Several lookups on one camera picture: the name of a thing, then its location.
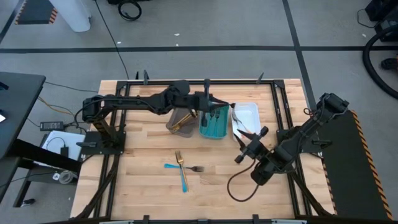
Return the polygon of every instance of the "white tray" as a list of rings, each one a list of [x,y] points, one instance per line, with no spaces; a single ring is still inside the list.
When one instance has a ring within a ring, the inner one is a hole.
[[[238,129],[244,132],[250,132],[250,133],[256,133],[259,134],[261,130],[261,124],[260,124],[260,116],[259,116],[259,109],[257,107],[257,104],[255,103],[236,103],[235,105],[235,114],[236,117],[238,117],[239,120],[242,121],[243,125],[240,122],[235,122],[234,119],[232,118],[232,112],[231,112],[231,121],[232,121],[232,131],[237,137],[239,137],[242,140],[247,140],[246,137],[242,136],[241,133],[239,133]]]

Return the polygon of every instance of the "butcher block tabletop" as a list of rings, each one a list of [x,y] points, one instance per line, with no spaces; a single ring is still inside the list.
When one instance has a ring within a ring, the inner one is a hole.
[[[308,116],[299,79],[286,79],[285,89],[294,125],[301,125]],[[114,94],[117,80],[101,82],[99,94]],[[149,96],[159,93],[167,86],[134,85],[130,95]],[[191,92],[203,91],[203,85],[191,85]],[[256,103],[261,126],[269,128],[262,142],[268,148],[277,144],[277,120],[270,85],[211,85],[210,93],[230,103]],[[282,97],[277,90],[279,103]],[[287,127],[285,114],[282,117]],[[247,202],[236,202],[226,190],[228,179],[251,164],[245,158],[241,164],[234,159],[240,153],[239,145],[232,137],[229,118],[228,135],[222,140],[203,138],[197,130],[190,138],[169,132],[165,127],[172,112],[158,116],[149,111],[127,111],[126,146],[120,157],[116,188],[111,213],[112,220],[142,220],[150,215],[151,220],[188,219],[251,219],[293,218],[289,185],[285,174],[274,175],[267,184],[260,186],[255,196]],[[178,169],[165,169],[164,164],[177,164],[175,151],[179,150],[186,166],[204,166],[204,172],[185,169],[189,192],[183,193]],[[305,181],[315,198],[330,213],[334,213],[322,162],[319,158],[301,154]],[[98,188],[103,156],[93,156],[81,167],[71,217],[78,215]],[[256,183],[250,178],[250,170],[231,182],[231,192],[236,198],[248,197]],[[300,211],[303,200],[298,195]],[[108,193],[104,193],[101,215],[105,214]]]

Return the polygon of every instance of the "black metal frame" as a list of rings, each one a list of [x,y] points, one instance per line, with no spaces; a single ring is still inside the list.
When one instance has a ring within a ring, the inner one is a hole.
[[[125,93],[124,96],[129,96],[130,93],[130,88],[132,86],[137,86],[137,85],[170,85],[173,81],[172,80],[136,80],[136,81],[118,81],[116,85],[116,96],[121,95],[121,90],[124,88]],[[204,80],[189,80],[190,85],[203,85]],[[282,115],[280,113],[280,106],[279,106],[279,100],[277,96],[277,88],[280,89],[280,93],[282,95],[282,101],[284,104],[284,109],[285,109],[285,114],[286,114],[286,119],[288,123],[288,128],[291,128],[293,126],[292,122],[292,117],[290,114],[290,108],[289,108],[289,102],[287,101],[287,95],[286,95],[286,90],[285,90],[285,85],[283,80],[212,80],[211,85],[269,85],[271,88],[272,92],[272,98],[274,100],[274,108],[275,108],[275,115],[277,118],[277,123],[278,123],[278,131],[283,130],[283,121],[282,121]],[[126,122],[126,110],[122,110],[122,116],[120,119],[119,123],[119,131],[118,133],[124,133],[124,126]],[[116,120],[116,111],[112,112],[111,115],[111,122],[110,126],[114,127],[115,126],[115,120]],[[114,155],[114,163],[116,162],[116,168],[118,168],[118,163],[119,163],[119,157],[120,155]],[[106,173],[108,170],[108,164],[109,164],[109,155],[104,155],[103,159],[103,164],[101,168],[101,174],[99,178],[99,186],[103,184],[104,179],[106,177]],[[298,176],[304,181],[304,175],[302,172],[302,165],[300,160],[298,159]],[[111,216],[112,212],[112,206],[113,206],[113,198],[114,198],[114,191],[115,191],[115,185],[116,185],[116,178],[117,176],[115,175],[114,178],[112,179],[110,186],[109,186],[109,195],[108,195],[108,201],[107,201],[107,206],[106,206],[106,217]],[[300,210],[299,210],[299,203],[297,200],[297,194],[295,190],[295,185],[293,179],[288,175],[287,176],[289,180],[289,190],[290,190],[290,195],[292,199],[292,206],[294,210],[294,215],[299,216]],[[304,206],[305,206],[305,214],[306,215],[312,215],[311,213],[311,208],[308,200],[303,196],[304,198]],[[93,217],[98,218],[100,216],[100,210],[101,210],[101,203],[102,203],[102,198],[98,200]],[[256,218],[256,221],[258,220],[258,223],[269,223],[270,219],[267,220],[260,220]],[[178,223],[178,222],[194,222],[195,220],[158,220],[158,221],[153,221],[151,220],[151,223]],[[254,219],[252,220],[211,220],[212,223],[253,223]],[[142,222],[135,220],[134,223],[145,223],[145,220]]]

